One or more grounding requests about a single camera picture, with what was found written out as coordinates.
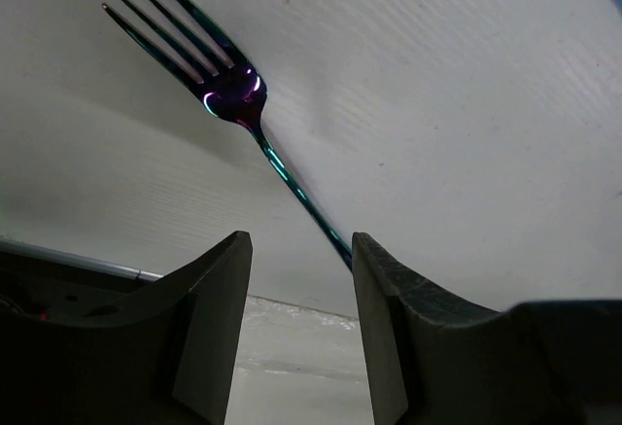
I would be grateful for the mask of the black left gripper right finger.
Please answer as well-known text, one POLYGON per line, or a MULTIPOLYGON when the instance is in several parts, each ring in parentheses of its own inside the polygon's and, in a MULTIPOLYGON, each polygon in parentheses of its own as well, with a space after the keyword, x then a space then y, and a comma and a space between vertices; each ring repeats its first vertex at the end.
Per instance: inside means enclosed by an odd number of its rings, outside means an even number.
POLYGON ((495 311, 403 265, 368 234, 352 244, 376 423, 620 422, 620 301, 495 311))

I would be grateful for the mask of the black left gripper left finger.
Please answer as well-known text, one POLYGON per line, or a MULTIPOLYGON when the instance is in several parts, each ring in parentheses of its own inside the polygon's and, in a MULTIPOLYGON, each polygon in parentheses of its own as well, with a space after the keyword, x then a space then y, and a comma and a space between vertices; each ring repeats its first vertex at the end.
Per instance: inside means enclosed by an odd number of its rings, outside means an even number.
POLYGON ((2 422, 224 423, 252 255, 236 231, 85 315, 1 311, 2 422))

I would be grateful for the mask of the iridescent metal fork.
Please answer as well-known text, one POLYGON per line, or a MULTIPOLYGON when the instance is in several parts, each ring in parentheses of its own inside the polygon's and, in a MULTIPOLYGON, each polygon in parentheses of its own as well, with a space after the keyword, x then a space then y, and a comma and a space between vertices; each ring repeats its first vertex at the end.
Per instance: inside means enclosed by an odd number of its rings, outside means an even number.
POLYGON ((125 34, 184 86, 210 115, 224 122, 237 124, 251 134, 271 167, 315 221, 341 261, 347 268, 351 268, 353 256, 350 245, 296 180, 263 131, 261 117, 267 101, 268 87, 252 61, 240 51, 220 26, 191 0, 175 1, 210 37, 209 40, 199 37, 159 0, 148 1, 207 58, 207 63, 203 63, 169 31, 130 0, 121 2, 146 23, 186 63, 185 65, 179 64, 110 5, 103 3, 101 7, 125 34))

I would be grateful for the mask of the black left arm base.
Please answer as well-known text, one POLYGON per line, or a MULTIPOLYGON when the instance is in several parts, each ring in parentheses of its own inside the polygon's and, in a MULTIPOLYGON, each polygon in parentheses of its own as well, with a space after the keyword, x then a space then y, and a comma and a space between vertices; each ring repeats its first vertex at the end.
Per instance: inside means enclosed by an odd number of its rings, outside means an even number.
POLYGON ((155 273, 1 239, 1 311, 80 316, 159 279, 155 273))

